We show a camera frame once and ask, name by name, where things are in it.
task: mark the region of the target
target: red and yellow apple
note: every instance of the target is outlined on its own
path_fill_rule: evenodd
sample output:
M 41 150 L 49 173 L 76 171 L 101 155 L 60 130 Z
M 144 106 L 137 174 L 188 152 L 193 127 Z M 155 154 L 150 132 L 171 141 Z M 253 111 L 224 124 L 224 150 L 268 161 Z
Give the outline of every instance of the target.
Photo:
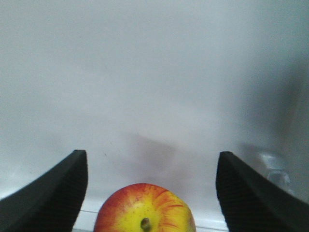
M 165 188 L 134 184 L 101 207 L 94 232 L 196 232 L 187 204 Z

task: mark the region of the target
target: apple stem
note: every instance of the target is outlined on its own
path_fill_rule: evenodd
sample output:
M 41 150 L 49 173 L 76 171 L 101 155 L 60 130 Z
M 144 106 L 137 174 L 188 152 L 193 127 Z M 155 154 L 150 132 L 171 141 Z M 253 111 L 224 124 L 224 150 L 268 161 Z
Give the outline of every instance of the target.
M 140 222 L 140 227 L 143 229 L 144 232 L 149 232 L 149 231 L 150 231 L 150 228 L 151 228 L 149 218 L 145 217 L 145 218 Z

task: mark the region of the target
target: white wall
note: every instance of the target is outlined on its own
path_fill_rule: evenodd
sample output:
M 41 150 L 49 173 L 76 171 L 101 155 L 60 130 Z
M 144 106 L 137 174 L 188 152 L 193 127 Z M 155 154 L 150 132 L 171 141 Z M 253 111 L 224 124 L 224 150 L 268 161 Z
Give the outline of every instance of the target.
M 280 149 L 308 67 L 307 1 L 1 1 L 0 21 L 0 196 L 86 149 L 85 214 L 151 182 L 224 228 L 219 152 Z

